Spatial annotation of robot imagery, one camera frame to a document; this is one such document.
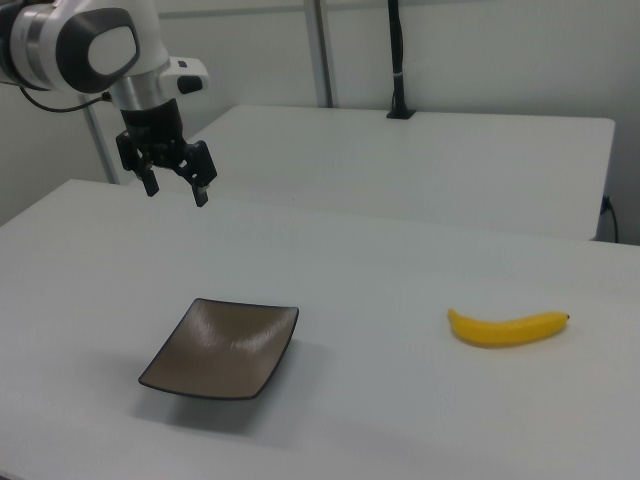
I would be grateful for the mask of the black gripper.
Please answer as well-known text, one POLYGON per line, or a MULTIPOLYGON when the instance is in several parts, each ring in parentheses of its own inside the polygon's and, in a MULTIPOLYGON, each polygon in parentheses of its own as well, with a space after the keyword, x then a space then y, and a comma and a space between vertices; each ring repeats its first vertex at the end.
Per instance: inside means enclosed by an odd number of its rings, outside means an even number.
POLYGON ((122 166, 141 181, 148 197, 159 192, 152 165, 176 170, 192 188, 196 206, 208 202, 207 189, 217 177, 204 141, 187 144, 176 100, 147 110, 122 110, 125 130, 116 137, 122 166))

